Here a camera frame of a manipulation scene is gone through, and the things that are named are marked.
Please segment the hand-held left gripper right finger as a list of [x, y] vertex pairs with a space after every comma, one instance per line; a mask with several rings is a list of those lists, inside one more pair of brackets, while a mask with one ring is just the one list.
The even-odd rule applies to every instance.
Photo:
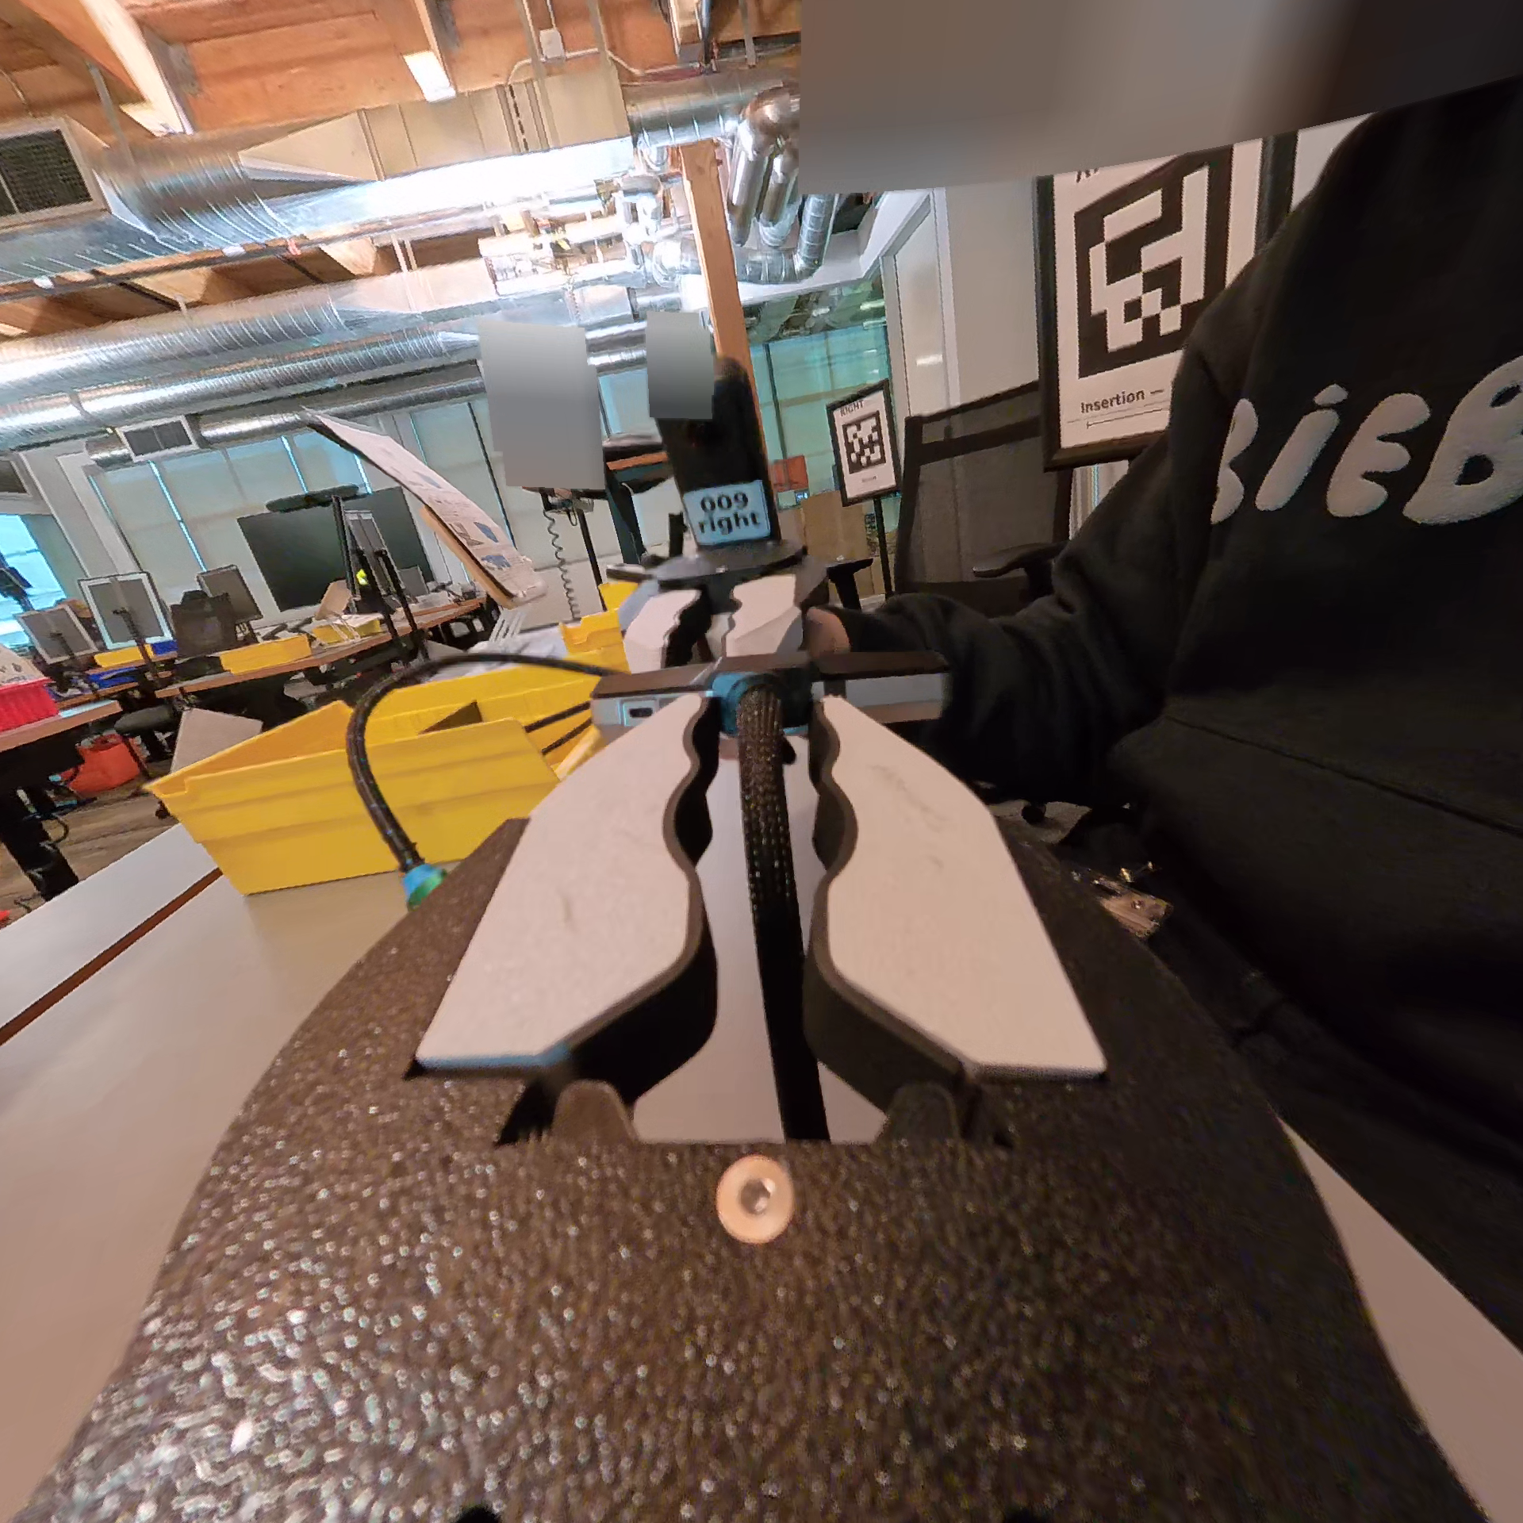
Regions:
[[812, 1056], [869, 1101], [1014, 1079], [1097, 1079], [1099, 1039], [996, 818], [847, 699], [811, 729]]

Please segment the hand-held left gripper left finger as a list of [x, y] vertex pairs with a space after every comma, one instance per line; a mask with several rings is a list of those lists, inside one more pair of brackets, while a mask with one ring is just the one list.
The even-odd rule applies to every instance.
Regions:
[[696, 865], [718, 715], [678, 697], [609, 742], [528, 818], [419, 1041], [426, 1074], [502, 1074], [557, 1099], [637, 1101], [695, 1058], [718, 1010]]

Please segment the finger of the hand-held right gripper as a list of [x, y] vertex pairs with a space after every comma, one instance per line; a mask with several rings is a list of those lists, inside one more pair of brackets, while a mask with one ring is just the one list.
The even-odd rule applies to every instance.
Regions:
[[805, 650], [805, 612], [794, 575], [758, 577], [733, 590], [735, 612], [724, 635], [725, 659], [796, 655]]
[[631, 671], [704, 662], [713, 610], [698, 588], [638, 584], [622, 604], [622, 648]]

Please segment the black switch box with button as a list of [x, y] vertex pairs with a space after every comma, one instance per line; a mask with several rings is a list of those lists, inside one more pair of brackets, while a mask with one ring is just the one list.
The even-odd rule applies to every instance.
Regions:
[[785, 733], [805, 733], [827, 697], [885, 726], [938, 718], [948, 699], [947, 662], [932, 653], [773, 653], [735, 657], [658, 673], [615, 673], [599, 682], [589, 713], [604, 735], [628, 731], [678, 699], [711, 699], [720, 726], [738, 735], [738, 702], [753, 688], [776, 691]]

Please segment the person's right forearm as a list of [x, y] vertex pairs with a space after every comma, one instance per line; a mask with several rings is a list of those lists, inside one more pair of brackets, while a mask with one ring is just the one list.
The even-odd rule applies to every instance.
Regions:
[[925, 595], [838, 613], [852, 655], [945, 660], [945, 709], [912, 738], [963, 782], [1032, 804], [1142, 804], [1190, 778], [1164, 709], [1208, 543], [1204, 521], [1152, 503], [1101, 510], [1057, 559], [1054, 592], [1010, 619]]

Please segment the yellow plastic bin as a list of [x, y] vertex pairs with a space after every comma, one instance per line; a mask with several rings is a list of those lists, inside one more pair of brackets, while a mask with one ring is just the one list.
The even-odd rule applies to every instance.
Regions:
[[[368, 758], [428, 864], [457, 864], [550, 795], [591, 735], [595, 682], [504, 668], [386, 697]], [[176, 771], [151, 793], [243, 896], [392, 873], [356, 793], [352, 709], [330, 704]]]
[[597, 592], [602, 606], [575, 622], [560, 624], [564, 657], [604, 671], [629, 673], [620, 610], [635, 590], [637, 583], [631, 581], [600, 583]]

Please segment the small framed marker poster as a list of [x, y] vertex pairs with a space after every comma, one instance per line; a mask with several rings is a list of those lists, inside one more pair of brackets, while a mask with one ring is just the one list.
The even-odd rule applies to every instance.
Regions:
[[901, 490], [900, 443], [889, 381], [881, 379], [825, 407], [831, 457], [845, 506]]

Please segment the wooden instruction board stand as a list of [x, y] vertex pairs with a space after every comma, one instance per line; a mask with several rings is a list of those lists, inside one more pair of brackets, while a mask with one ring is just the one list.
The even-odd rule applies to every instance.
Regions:
[[414, 495], [435, 537], [497, 606], [513, 610], [546, 597], [544, 579], [515, 548], [506, 528], [397, 441], [325, 412], [303, 408], [298, 416], [307, 428], [332, 439]]

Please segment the black computer monitor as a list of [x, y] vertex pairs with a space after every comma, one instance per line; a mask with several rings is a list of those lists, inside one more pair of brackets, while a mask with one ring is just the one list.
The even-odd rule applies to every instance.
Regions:
[[272, 501], [261, 512], [238, 519], [278, 612], [312, 608], [332, 583], [347, 579], [336, 506], [368, 512], [395, 566], [432, 581], [432, 563], [403, 490], [303, 494]]

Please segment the person's black hoodie torso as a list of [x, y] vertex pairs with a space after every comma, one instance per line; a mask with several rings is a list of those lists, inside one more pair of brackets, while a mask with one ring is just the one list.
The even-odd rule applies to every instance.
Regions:
[[1369, 118], [1059, 570], [1289, 1125], [1520, 1340], [1520, 80]]

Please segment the large framed marker poster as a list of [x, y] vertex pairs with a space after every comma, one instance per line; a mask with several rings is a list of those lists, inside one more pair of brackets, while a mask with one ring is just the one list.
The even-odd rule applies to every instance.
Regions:
[[1048, 470], [1128, 461], [1168, 428], [1199, 318], [1289, 214], [1295, 133], [1034, 182]]

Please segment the tablet on stand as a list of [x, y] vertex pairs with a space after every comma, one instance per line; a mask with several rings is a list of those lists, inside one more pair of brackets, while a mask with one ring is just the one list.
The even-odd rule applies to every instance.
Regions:
[[147, 573], [85, 577], [82, 597], [109, 651], [174, 639], [165, 604]]

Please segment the grey duct air vent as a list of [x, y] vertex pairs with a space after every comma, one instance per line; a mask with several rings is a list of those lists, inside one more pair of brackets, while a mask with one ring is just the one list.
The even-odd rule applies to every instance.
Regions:
[[102, 144], [69, 118], [2, 124], [2, 231], [31, 231], [109, 211], [96, 176]]

